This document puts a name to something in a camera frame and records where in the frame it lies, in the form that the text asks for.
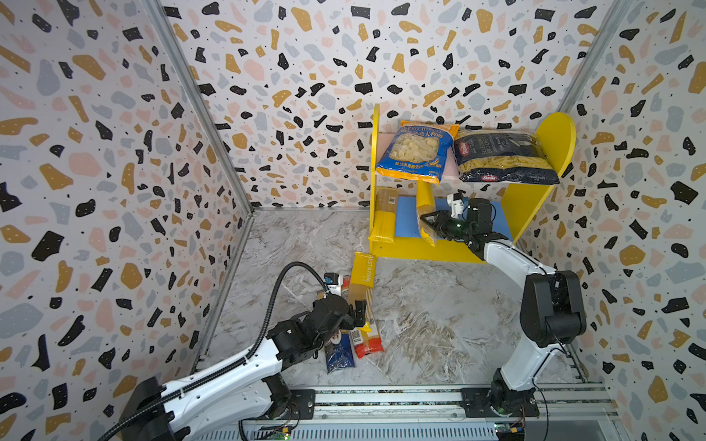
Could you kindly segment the red pasta packet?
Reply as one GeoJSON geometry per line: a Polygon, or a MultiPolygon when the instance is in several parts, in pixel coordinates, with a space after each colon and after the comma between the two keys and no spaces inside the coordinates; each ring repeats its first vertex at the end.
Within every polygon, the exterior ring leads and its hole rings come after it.
{"type": "Polygon", "coordinates": [[[370,321],[362,328],[351,330],[349,335],[358,359],[373,353],[384,352],[382,338],[375,321],[370,321]]]}

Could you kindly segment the dark blue pasta bag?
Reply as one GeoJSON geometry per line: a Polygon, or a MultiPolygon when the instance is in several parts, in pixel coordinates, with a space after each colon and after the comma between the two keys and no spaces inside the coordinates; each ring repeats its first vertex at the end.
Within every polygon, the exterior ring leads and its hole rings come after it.
{"type": "Polygon", "coordinates": [[[324,351],[328,374],[355,367],[351,341],[347,332],[336,331],[324,345],[324,351]]]}

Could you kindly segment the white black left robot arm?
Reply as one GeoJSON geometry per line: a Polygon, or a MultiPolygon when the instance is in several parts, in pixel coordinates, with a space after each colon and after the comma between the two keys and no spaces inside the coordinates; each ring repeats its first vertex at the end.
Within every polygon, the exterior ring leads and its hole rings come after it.
{"type": "Polygon", "coordinates": [[[367,308],[367,301],[328,294],[223,362],[165,384],[148,378],[102,439],[191,440],[232,422],[273,419],[292,399],[281,373],[316,356],[337,331],[364,326],[367,308]]]}

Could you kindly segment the black penne pasta bag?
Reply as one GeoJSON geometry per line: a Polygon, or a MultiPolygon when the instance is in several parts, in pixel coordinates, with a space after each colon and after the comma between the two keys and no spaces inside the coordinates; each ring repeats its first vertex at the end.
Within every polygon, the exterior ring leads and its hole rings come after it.
{"type": "Polygon", "coordinates": [[[454,141],[459,180],[551,186],[559,176],[533,134],[514,130],[464,130],[454,141]]]}

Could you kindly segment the blue orecchiette pasta bag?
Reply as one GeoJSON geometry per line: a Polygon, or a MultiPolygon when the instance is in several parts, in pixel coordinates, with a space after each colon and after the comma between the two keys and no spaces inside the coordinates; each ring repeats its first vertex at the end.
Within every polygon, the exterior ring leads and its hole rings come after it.
{"type": "Polygon", "coordinates": [[[400,128],[376,165],[387,178],[439,184],[460,126],[402,121],[400,128]]]}

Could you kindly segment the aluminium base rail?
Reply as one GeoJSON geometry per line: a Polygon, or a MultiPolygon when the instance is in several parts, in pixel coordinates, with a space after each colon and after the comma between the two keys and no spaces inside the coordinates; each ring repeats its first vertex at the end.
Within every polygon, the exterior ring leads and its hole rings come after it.
{"type": "Polygon", "coordinates": [[[626,440],[599,384],[544,384],[513,411],[472,385],[304,387],[297,415],[247,421],[213,440],[626,440]]]}

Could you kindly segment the yellow spaghetti bag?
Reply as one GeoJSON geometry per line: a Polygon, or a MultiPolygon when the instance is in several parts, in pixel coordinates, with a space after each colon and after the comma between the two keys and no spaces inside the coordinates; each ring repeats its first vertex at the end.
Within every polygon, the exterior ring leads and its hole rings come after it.
{"type": "Polygon", "coordinates": [[[396,213],[399,192],[391,187],[377,189],[374,202],[370,239],[374,242],[395,242],[396,213]]]}

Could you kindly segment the clear yellow spaghetti packet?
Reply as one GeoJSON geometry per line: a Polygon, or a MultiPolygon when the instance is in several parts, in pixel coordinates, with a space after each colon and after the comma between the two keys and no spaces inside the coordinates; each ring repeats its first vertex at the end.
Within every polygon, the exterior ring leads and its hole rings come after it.
{"type": "MultiPolygon", "coordinates": [[[[432,184],[425,181],[417,181],[417,224],[420,233],[420,216],[436,211],[436,203],[433,197],[432,184]]],[[[437,240],[424,240],[434,247],[437,240]]]]}

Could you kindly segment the yellow spaghetti box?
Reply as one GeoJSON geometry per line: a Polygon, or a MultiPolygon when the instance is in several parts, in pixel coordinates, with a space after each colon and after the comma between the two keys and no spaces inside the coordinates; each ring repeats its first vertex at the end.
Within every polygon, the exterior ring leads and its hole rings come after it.
{"type": "Polygon", "coordinates": [[[351,270],[347,300],[354,310],[356,300],[367,301],[367,325],[372,321],[372,298],[375,281],[376,258],[373,255],[356,252],[351,270]]]}

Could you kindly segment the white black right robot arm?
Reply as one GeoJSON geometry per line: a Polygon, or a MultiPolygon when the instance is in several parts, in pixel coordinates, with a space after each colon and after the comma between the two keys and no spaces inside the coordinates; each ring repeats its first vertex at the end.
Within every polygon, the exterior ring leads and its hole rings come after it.
{"type": "Polygon", "coordinates": [[[586,332],[579,277],[542,264],[496,231],[496,209],[489,200],[453,196],[449,205],[446,211],[421,214],[420,226],[439,239],[465,245],[522,289],[522,336],[509,361],[494,374],[485,399],[497,415],[514,416],[529,409],[545,365],[586,332]]]}

